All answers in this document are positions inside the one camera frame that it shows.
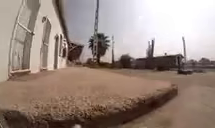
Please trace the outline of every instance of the ground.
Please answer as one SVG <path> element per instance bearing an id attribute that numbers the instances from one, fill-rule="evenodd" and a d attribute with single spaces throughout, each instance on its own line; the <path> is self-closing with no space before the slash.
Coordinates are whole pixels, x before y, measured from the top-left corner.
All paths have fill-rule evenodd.
<path id="1" fill-rule="evenodd" d="M 215 72 L 177 75 L 176 72 L 115 70 L 127 76 L 167 80 L 179 87 L 176 98 L 152 113 L 117 128 L 215 128 Z"/>
<path id="2" fill-rule="evenodd" d="M 28 122 L 39 121 L 45 126 L 48 122 L 50 128 L 65 128 L 72 120 L 90 121 L 98 116 L 129 110 L 139 101 L 150 103 L 146 99 L 170 87 L 168 81 L 71 67 L 0 83 L 0 107 L 9 110 L 4 114 L 8 123 L 24 119 L 22 127 Z"/>

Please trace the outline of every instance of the palm tree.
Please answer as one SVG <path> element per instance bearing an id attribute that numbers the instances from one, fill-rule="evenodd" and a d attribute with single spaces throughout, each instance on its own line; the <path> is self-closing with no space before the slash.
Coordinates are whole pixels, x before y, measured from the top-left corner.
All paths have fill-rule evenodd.
<path id="1" fill-rule="evenodd" d="M 108 39 L 109 37 L 105 36 L 104 33 L 98 33 L 97 36 L 98 36 L 97 63 L 99 64 L 100 58 L 105 55 L 106 51 L 108 50 L 108 48 L 110 46 L 109 45 L 110 41 Z M 91 36 L 88 43 L 89 43 L 89 48 L 92 51 L 92 55 L 94 55 L 94 53 L 93 53 L 94 36 Z"/>

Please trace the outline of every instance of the tree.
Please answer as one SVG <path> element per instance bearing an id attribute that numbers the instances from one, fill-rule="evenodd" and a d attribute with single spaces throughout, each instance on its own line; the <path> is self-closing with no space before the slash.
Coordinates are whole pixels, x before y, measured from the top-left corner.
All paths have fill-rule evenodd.
<path id="1" fill-rule="evenodd" d="M 119 61 L 123 68 L 131 68 L 132 57 L 129 54 L 124 54 L 120 57 Z"/>
<path id="2" fill-rule="evenodd" d="M 98 36 L 98 53 L 97 53 L 97 62 L 98 64 L 100 64 L 100 58 L 102 56 L 105 55 L 106 51 L 108 50 L 109 48 L 109 37 L 108 36 L 105 36 L 104 33 L 98 33 L 97 34 Z M 91 49 L 92 51 L 92 55 L 94 55 L 94 52 L 93 52 L 93 45 L 94 45 L 94 41 L 95 41 L 95 38 L 94 36 L 91 36 L 91 38 L 89 39 L 89 48 Z"/>

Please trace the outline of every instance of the concrete curb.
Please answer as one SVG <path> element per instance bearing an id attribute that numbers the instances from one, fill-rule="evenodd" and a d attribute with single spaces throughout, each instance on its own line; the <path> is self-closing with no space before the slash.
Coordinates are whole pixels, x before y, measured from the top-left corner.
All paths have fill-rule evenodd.
<path id="1" fill-rule="evenodd" d="M 176 85 L 169 88 L 157 90 L 154 94 L 143 98 L 135 99 L 133 106 L 128 109 L 118 110 L 115 113 L 107 113 L 98 117 L 87 117 L 81 119 L 71 119 L 57 121 L 53 119 L 43 119 L 41 121 L 29 119 L 24 114 L 11 110 L 4 110 L 4 117 L 11 128 L 70 128 L 75 124 L 82 125 L 82 128 L 106 128 L 124 124 L 139 116 L 142 116 L 172 99 L 178 94 Z"/>

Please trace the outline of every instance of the distant building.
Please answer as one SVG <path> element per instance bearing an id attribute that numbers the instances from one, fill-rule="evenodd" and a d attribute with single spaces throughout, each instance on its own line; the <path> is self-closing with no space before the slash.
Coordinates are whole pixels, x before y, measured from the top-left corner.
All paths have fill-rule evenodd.
<path id="1" fill-rule="evenodd" d="M 137 69 L 155 69 L 159 67 L 164 67 L 166 69 L 177 68 L 178 60 L 182 61 L 183 56 L 181 54 L 177 55 L 165 55 L 157 56 L 153 58 L 138 58 L 136 59 Z"/>

